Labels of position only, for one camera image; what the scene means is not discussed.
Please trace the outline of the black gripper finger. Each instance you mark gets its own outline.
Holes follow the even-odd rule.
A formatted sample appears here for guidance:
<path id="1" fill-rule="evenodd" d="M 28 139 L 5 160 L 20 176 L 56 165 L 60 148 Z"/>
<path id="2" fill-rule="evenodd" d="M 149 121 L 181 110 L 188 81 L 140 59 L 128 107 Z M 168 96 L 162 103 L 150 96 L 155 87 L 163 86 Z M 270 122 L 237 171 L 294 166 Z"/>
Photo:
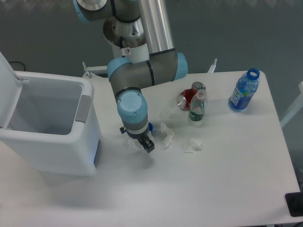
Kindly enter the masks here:
<path id="1" fill-rule="evenodd" d="M 155 149 L 155 145 L 148 135 L 139 138 L 138 141 L 147 153 L 150 153 Z"/>

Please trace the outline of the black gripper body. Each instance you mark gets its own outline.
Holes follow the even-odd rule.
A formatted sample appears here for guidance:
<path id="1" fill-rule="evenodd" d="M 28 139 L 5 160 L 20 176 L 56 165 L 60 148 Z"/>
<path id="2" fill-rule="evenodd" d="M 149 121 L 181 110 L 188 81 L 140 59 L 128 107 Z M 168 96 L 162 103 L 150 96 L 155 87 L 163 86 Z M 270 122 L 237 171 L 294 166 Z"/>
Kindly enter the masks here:
<path id="1" fill-rule="evenodd" d="M 136 139 L 139 141 L 149 141 L 149 136 L 148 136 L 148 132 L 149 132 L 149 126 L 143 127 L 139 130 L 131 130 L 126 128 L 125 126 L 120 128 L 120 132 L 122 134 L 127 133 L 128 136 L 132 139 Z"/>

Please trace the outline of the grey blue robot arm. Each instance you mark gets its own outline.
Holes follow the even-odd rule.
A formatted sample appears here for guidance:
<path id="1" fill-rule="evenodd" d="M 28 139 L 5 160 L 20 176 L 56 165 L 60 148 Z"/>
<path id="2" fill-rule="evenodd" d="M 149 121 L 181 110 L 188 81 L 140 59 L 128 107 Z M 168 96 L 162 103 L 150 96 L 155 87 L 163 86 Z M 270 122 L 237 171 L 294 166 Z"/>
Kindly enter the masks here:
<path id="1" fill-rule="evenodd" d="M 107 65 L 120 129 L 136 139 L 147 152 L 154 149 L 149 138 L 147 102 L 142 89 L 184 78 L 188 72 L 184 54 L 177 52 L 163 0 L 76 0 L 80 18 L 103 19 L 107 41 L 120 55 Z"/>

